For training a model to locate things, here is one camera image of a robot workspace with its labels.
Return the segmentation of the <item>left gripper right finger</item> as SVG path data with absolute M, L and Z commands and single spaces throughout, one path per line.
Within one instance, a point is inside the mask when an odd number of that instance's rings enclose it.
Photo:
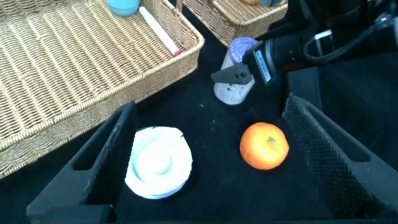
M 334 216 L 397 217 L 396 170 L 303 98 L 290 94 L 282 117 Z

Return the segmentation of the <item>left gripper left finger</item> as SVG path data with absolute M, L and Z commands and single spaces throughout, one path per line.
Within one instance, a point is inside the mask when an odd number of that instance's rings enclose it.
M 135 102 L 117 109 L 27 206 L 27 217 L 115 218 L 137 122 Z

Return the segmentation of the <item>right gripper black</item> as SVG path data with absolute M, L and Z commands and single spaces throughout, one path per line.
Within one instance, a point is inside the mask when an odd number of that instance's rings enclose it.
M 253 74 L 256 81 L 263 82 L 265 86 L 278 82 L 279 71 L 275 65 L 273 46 L 273 40 L 258 42 L 245 53 L 244 63 L 212 73 L 211 79 L 215 83 L 246 85 Z

